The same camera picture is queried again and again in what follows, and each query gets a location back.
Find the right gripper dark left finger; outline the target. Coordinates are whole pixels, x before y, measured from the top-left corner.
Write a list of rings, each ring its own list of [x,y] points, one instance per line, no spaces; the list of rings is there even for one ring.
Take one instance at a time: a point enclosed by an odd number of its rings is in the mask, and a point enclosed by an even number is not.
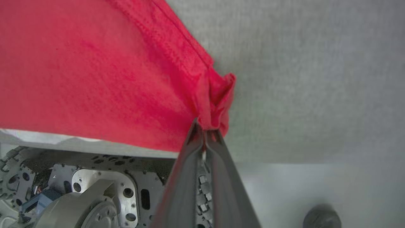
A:
[[[198,169],[203,149],[203,131],[194,119],[168,178],[152,228],[195,228]]]

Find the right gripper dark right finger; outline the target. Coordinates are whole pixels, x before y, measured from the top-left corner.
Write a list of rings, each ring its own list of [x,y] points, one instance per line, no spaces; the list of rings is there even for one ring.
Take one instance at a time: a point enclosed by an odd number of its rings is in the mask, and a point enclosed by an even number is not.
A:
[[[218,130],[205,133],[205,147],[212,174],[214,227],[260,228],[237,167]]]

